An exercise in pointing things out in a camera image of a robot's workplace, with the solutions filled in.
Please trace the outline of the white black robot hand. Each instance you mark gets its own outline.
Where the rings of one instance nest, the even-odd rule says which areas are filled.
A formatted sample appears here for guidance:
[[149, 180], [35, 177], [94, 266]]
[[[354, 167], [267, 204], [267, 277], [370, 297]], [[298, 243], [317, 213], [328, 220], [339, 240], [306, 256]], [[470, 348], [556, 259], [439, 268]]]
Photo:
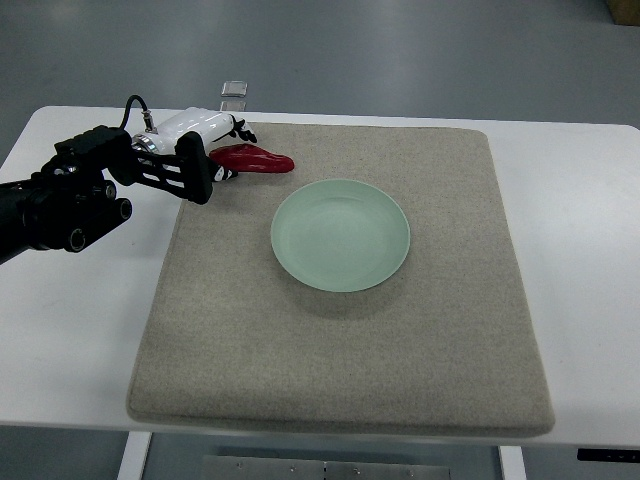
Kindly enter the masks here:
[[201, 168], [197, 159], [190, 160], [184, 155], [184, 166], [172, 165], [164, 159], [177, 155], [176, 145], [179, 139], [189, 133], [200, 137], [202, 145], [197, 154], [208, 154], [213, 144], [225, 137], [238, 138], [244, 142], [255, 143], [257, 138], [242, 118], [204, 108], [189, 107], [171, 118], [156, 124], [148, 108], [142, 110], [145, 129], [133, 136], [132, 147], [146, 155], [138, 159], [141, 173], [136, 181], [156, 188], [169, 185], [180, 188], [195, 188], [198, 185], [233, 179], [238, 172], [222, 167], [210, 158], [205, 159]]

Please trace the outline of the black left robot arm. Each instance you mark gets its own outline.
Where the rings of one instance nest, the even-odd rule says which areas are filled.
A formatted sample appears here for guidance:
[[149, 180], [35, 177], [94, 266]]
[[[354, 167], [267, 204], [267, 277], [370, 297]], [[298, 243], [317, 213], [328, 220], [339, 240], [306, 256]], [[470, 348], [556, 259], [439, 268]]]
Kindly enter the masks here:
[[[127, 130], [133, 104], [145, 130]], [[138, 95], [129, 97], [117, 127], [99, 125], [55, 144], [54, 156], [24, 180], [1, 186], [1, 259], [27, 250], [78, 253], [132, 215], [119, 185], [141, 184], [196, 204], [206, 203], [213, 177], [205, 147], [231, 124], [190, 108], [155, 125]]]

